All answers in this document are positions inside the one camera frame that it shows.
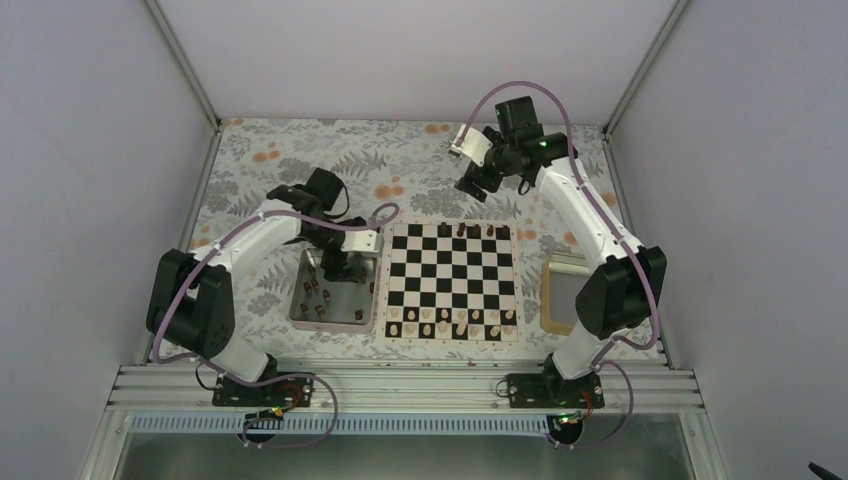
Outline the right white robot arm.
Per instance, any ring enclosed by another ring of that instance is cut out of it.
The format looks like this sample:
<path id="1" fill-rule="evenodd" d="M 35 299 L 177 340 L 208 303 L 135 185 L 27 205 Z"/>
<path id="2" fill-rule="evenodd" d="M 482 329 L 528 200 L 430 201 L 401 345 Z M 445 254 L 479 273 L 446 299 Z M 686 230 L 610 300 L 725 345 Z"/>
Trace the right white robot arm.
<path id="1" fill-rule="evenodd" d="M 579 378 L 598 370 L 614 343 L 655 345 L 667 259 L 616 219 L 589 181 L 569 129 L 545 132 L 528 96 L 498 104 L 496 117 L 497 128 L 457 129 L 450 151 L 469 164 L 455 186 L 484 201 L 504 179 L 520 178 L 551 203 L 584 254 L 589 277 L 575 299 L 578 322 L 549 356 L 541 382 L 544 399 L 565 407 L 580 393 Z"/>

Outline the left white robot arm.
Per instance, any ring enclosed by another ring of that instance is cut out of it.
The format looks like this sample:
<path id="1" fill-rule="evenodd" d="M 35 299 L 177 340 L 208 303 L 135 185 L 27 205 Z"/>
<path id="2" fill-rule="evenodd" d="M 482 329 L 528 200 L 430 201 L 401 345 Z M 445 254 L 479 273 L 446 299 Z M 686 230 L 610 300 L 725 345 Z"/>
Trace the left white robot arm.
<path id="1" fill-rule="evenodd" d="M 330 211 L 346 189 L 334 173 L 317 168 L 303 184 L 280 185 L 258 209 L 223 237 L 192 251 L 171 249 L 159 261 L 146 317 L 153 335 L 150 358 L 163 342 L 183 348 L 183 357 L 236 378 L 239 392 L 255 405 L 278 391 L 272 357 L 236 332 L 233 283 L 276 248 L 307 242 L 322 253 L 331 282 L 358 281 L 350 258 L 378 253 L 379 227 L 362 217 L 348 220 Z"/>

